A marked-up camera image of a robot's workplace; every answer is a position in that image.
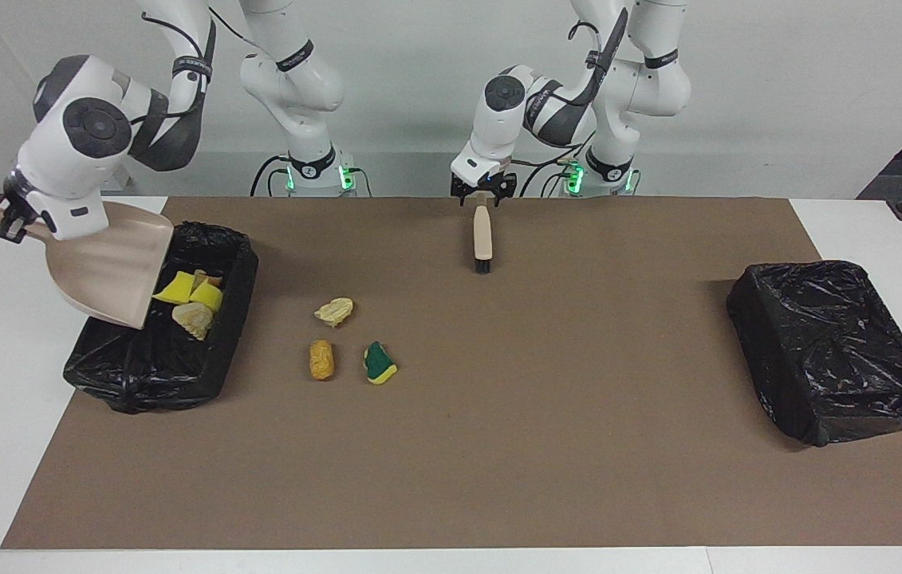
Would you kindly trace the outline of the beige hand brush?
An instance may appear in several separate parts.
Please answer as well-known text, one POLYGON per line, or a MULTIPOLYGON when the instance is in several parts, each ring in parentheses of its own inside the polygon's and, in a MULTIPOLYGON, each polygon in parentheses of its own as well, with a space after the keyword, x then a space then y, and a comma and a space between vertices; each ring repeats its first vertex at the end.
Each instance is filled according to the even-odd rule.
POLYGON ((494 258, 492 226, 487 200, 486 193, 477 195, 473 214, 474 269, 479 275, 486 275, 491 271, 492 258, 494 258))

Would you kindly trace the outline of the beige plastic dustpan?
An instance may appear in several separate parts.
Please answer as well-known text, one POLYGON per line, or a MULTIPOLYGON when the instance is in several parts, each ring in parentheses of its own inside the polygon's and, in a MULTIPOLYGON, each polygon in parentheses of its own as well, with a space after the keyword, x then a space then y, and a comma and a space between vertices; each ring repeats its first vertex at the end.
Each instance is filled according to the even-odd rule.
POLYGON ((45 243, 49 275, 73 308, 142 329, 174 226, 161 214, 125 203, 107 201, 104 210, 108 228, 101 232, 60 241, 36 219, 26 237, 45 243))

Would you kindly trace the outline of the bright yellow notched sponge piece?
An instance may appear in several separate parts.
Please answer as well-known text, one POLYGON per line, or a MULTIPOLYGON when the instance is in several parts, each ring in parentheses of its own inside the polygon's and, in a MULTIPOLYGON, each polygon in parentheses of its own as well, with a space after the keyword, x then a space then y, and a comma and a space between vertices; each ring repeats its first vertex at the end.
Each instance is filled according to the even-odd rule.
POLYGON ((205 305, 212 313, 217 313, 223 302, 223 291, 220 287, 211 284, 209 280, 199 283, 189 294, 188 301, 205 305))

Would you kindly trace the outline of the black bag lined bin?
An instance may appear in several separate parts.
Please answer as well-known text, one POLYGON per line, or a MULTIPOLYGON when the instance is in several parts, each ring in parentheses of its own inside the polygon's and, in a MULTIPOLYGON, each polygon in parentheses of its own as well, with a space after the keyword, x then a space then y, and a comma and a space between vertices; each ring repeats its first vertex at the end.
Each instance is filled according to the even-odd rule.
POLYGON ((727 315, 783 434, 823 447, 902 431, 902 331, 861 265, 749 265, 727 315))
POLYGON ((242 337, 258 271, 250 237, 227 228, 175 226, 156 289, 179 272, 221 277, 223 301, 206 337, 177 324, 167 302, 152 301, 141 330, 88 319, 63 367, 64 381, 119 413, 184 410, 216 399, 242 337))

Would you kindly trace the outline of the green and yellow sponge piece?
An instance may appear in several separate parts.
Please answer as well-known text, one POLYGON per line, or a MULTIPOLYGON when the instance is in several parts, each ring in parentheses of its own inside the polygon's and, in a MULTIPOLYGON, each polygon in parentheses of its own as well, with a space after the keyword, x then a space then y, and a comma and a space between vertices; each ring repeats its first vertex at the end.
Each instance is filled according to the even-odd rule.
POLYGON ((384 384, 397 372, 395 360, 378 340, 371 342, 364 350, 363 366, 371 385, 384 384))

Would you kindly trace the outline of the orange brown sponge piece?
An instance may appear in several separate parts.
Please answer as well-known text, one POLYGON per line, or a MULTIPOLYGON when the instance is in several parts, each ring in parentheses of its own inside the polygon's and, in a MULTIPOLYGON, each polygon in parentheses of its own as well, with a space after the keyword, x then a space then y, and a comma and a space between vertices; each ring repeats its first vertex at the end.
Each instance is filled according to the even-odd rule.
POLYGON ((316 381, 329 380, 337 371, 333 345, 323 339, 309 345, 309 374, 316 381))

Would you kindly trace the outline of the brown paper table mat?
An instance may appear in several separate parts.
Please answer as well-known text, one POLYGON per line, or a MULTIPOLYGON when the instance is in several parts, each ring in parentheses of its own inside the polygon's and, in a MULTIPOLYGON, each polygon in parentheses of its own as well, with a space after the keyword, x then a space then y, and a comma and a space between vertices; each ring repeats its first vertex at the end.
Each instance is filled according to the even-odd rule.
POLYGON ((747 265, 818 258, 789 201, 506 201, 490 275, 454 199, 163 211, 257 252, 223 391, 142 415, 76 393, 3 548, 902 545, 902 432, 786 437, 727 316, 747 265), (377 340, 397 372, 371 385, 377 340))

